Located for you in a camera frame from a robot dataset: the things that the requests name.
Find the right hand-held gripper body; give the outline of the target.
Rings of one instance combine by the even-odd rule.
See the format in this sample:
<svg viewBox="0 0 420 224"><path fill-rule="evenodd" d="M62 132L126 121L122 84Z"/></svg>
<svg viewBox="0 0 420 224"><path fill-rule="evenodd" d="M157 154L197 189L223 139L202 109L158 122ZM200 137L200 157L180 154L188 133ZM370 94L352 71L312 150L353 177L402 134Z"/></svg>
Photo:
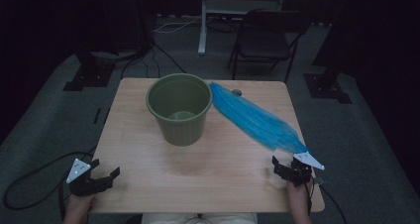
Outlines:
<svg viewBox="0 0 420 224"><path fill-rule="evenodd" d="M292 182L295 186L309 182L313 168L325 169L325 166L319 163L309 152L294 154L293 157L297 159L297 168L291 168L293 173Z"/></svg>

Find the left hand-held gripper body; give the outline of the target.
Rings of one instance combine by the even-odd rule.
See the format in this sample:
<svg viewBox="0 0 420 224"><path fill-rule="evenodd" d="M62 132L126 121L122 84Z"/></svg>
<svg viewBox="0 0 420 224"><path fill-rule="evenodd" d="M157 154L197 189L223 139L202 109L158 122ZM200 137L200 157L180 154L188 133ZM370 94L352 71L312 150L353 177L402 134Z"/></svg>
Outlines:
<svg viewBox="0 0 420 224"><path fill-rule="evenodd" d="M107 189L106 177L94 179L86 176L89 168L90 164L79 159L74 160L66 179L71 194L76 196L88 196L103 192Z"/></svg>

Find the blue plastic bag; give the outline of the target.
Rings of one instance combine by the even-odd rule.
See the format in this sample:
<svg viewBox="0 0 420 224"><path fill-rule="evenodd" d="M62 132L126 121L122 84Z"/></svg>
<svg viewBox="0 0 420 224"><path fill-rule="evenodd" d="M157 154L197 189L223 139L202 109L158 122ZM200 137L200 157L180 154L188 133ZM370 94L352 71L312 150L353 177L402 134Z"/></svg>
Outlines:
<svg viewBox="0 0 420 224"><path fill-rule="evenodd" d="M252 139L273 151L308 152L286 122L218 83L211 82L209 86L215 108Z"/></svg>

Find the green plastic bin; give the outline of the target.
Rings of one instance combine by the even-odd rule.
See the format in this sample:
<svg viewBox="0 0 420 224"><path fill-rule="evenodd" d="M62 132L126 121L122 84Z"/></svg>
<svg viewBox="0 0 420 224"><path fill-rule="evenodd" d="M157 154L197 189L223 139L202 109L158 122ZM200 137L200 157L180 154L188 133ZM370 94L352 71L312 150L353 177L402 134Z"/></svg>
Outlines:
<svg viewBox="0 0 420 224"><path fill-rule="evenodd" d="M146 95L147 107L157 119L164 139L179 147L201 138L212 100L208 83L188 73L158 79Z"/></svg>

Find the person's left hand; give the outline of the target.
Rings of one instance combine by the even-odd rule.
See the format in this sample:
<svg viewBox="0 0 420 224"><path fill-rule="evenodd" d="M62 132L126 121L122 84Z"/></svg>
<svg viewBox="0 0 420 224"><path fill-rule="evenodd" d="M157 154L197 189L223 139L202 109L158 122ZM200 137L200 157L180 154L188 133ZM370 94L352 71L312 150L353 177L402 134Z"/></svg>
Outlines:
<svg viewBox="0 0 420 224"><path fill-rule="evenodd" d="M68 198L68 205L66 209L66 219L80 219L85 217L89 211L89 208L92 205L92 202L95 199L95 195L88 196L76 196L71 195Z"/></svg>

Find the person's right hand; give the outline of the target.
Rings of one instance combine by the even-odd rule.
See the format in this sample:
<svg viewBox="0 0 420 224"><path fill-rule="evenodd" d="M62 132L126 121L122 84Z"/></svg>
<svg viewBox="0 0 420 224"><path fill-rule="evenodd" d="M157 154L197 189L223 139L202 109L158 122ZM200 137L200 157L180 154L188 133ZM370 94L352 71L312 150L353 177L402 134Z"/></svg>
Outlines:
<svg viewBox="0 0 420 224"><path fill-rule="evenodd" d="M286 183L288 205L293 217L308 217L308 194L304 184L295 186L291 181Z"/></svg>

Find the black stand base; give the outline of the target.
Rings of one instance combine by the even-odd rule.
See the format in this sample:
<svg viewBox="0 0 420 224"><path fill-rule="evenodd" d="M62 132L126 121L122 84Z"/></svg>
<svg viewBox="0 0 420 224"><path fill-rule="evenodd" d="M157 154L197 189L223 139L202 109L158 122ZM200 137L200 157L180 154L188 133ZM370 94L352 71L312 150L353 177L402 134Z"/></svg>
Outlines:
<svg viewBox="0 0 420 224"><path fill-rule="evenodd" d="M327 67L323 73L304 73L307 88L312 98L336 99L341 104L351 104L352 100L338 83L340 71Z"/></svg>
<svg viewBox="0 0 420 224"><path fill-rule="evenodd" d="M114 62L101 60L90 52L76 53L80 67L63 91L81 91L85 87L106 87L115 67Z"/></svg>

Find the black folding chair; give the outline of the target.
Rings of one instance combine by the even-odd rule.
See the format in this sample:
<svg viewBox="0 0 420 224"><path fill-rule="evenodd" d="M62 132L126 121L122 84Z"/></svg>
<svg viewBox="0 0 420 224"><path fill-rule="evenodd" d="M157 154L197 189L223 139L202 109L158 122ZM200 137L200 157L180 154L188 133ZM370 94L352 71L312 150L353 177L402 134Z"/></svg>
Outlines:
<svg viewBox="0 0 420 224"><path fill-rule="evenodd" d="M271 62L274 69L280 61L288 61L286 83L299 40L310 26L310 19L301 11L254 9L246 13L227 65L233 67L232 79L236 79L239 62Z"/></svg>

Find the white metal stand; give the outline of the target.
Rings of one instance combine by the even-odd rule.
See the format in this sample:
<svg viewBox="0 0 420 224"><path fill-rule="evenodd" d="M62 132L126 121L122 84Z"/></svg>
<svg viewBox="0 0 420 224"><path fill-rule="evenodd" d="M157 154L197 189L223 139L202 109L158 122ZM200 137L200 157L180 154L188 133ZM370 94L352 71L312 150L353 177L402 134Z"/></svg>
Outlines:
<svg viewBox="0 0 420 224"><path fill-rule="evenodd" d="M204 56L206 54L207 41L207 15L245 15L247 12L258 9L267 8L281 10L284 0L201 0L201 28L198 43L198 54Z"/></svg>

